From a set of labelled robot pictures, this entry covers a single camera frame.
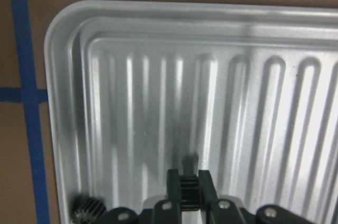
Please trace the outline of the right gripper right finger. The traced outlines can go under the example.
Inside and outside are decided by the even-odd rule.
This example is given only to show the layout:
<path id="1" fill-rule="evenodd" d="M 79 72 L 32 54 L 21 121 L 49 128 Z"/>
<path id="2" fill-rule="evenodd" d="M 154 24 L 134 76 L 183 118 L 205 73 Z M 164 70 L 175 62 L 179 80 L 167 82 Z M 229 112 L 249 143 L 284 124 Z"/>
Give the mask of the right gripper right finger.
<path id="1" fill-rule="evenodd" d="M 233 201 L 218 197 L 209 171 L 199 170 L 198 178 L 205 223 L 245 223 Z"/>

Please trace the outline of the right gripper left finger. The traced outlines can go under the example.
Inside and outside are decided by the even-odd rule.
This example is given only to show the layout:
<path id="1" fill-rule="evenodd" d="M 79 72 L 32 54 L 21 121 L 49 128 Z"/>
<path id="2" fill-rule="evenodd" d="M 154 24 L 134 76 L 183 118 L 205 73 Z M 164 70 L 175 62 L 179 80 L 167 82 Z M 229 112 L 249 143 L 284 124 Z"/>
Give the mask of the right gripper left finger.
<path id="1" fill-rule="evenodd" d="M 182 223 L 181 187 L 179 171 L 170 169 L 166 176 L 166 199 L 153 208 L 153 223 Z"/>

